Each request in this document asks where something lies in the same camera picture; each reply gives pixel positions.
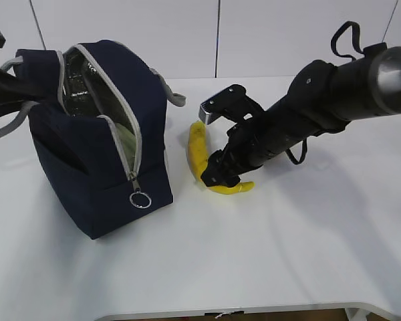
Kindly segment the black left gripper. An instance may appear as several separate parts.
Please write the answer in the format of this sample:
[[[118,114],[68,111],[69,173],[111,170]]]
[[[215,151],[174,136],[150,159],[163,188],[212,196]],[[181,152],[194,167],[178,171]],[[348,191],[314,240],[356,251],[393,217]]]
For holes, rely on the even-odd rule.
[[[0,32],[0,49],[5,45]],[[23,75],[23,69],[30,63],[43,64],[50,52],[40,49],[19,49],[14,58],[0,66],[0,118],[13,112],[22,111],[26,102],[46,102],[50,99],[47,88]]]

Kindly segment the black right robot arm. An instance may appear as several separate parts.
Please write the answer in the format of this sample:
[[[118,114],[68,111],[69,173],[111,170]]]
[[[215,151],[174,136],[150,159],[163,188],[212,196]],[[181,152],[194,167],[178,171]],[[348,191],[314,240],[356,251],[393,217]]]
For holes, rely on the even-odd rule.
[[[242,174],[306,145],[311,136],[337,134],[355,120],[401,114],[401,47],[379,43],[358,60],[335,66],[314,60],[294,77],[287,93],[270,108],[233,84],[200,105],[199,117],[210,124],[223,117],[233,122],[228,142],[208,158],[201,174],[208,187],[234,187]]]

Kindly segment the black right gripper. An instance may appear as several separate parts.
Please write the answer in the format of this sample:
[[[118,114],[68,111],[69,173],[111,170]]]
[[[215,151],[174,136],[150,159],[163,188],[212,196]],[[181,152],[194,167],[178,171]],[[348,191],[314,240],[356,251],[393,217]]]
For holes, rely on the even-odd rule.
[[[240,182],[240,175],[257,170],[282,153],[299,165],[306,158],[307,138],[316,132],[314,122],[280,100],[268,110],[234,125],[227,145],[211,154],[200,178],[208,187],[234,187]]]

